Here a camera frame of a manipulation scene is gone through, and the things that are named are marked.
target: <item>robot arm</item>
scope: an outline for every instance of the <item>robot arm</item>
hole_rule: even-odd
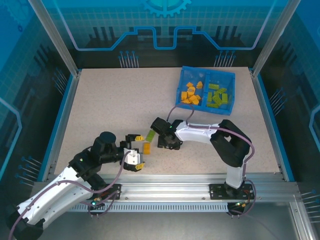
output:
[[[98,191],[108,186],[97,174],[102,164],[119,162],[125,170],[140,171],[145,163],[142,161],[139,149],[132,149],[131,144],[137,136],[139,135],[125,136],[125,141],[121,141],[120,146],[117,147],[115,144],[116,136],[113,133],[101,133],[95,139],[92,147],[75,155],[68,167],[40,192],[18,206],[8,206],[6,208],[6,224],[9,228],[12,228],[25,209],[28,209],[15,227],[15,238],[17,240],[36,240],[45,228],[74,205],[92,197],[103,200],[111,195],[110,190],[108,192],[111,193],[108,194],[106,192],[93,194],[81,187]],[[72,181],[81,186],[60,183],[61,181]],[[32,201],[39,195],[41,197],[30,207]]]
[[[158,137],[158,148],[179,150],[184,141],[195,141],[213,145],[221,159],[227,164],[225,183],[229,191],[238,190],[244,182],[244,160],[250,146],[243,139],[223,131],[229,130],[251,140],[231,121],[223,120],[219,124],[187,124],[183,120],[169,123],[157,118],[151,125]]]

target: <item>speckled countertop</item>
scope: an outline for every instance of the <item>speckled countertop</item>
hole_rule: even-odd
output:
[[[214,124],[231,120],[255,146],[247,172],[278,172],[276,157],[247,67],[214,68],[236,74],[235,103],[230,116],[196,111],[191,123]],[[74,97],[55,173],[61,172],[74,155],[91,146],[103,131],[113,132],[116,144],[126,134],[146,136],[156,117],[165,119],[175,105],[181,68],[84,69]],[[186,119],[187,109],[176,108],[171,120]],[[144,155],[145,167],[124,174],[208,174],[225,173],[226,165],[212,145],[186,141],[179,151],[157,148]],[[134,147],[142,151],[143,144]],[[119,163],[104,164],[101,174],[116,174]]]

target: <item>blue enclosure wall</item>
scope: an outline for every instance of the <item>blue enclosure wall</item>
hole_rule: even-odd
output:
[[[294,178],[302,192],[320,191],[319,11],[319,1],[301,1],[261,71]]]
[[[70,73],[28,1],[0,4],[0,180],[17,203],[38,174],[22,157],[42,162]]]
[[[79,68],[252,67],[287,4],[287,0],[43,2]]]

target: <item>gear logo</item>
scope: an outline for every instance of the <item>gear logo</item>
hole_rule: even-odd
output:
[[[173,17],[174,14],[180,14],[181,10],[187,9],[187,4],[191,4],[191,0],[142,0],[144,10],[149,10],[150,14],[157,17],[168,15]]]
[[[30,5],[28,0],[2,0],[0,5],[4,5],[11,17],[20,25],[26,21],[30,15]]]

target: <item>blue plastic tray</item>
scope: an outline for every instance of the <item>blue plastic tray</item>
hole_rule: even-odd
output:
[[[181,92],[186,92],[188,90],[187,83],[192,83],[194,86],[197,86],[199,81],[202,82],[203,88],[196,88],[195,95],[199,95],[201,100],[198,105],[193,105],[194,109],[213,114],[230,115],[235,103],[236,89],[236,75],[232,72],[183,66],[180,74],[179,85],[176,90],[175,104],[177,105],[181,102]],[[209,84],[218,84],[220,89],[227,89],[225,92],[228,94],[227,104],[222,104],[219,108],[207,106],[208,93],[212,92],[213,96],[215,91],[213,89],[209,89]],[[183,109],[190,109],[187,105],[181,105],[179,107]]]

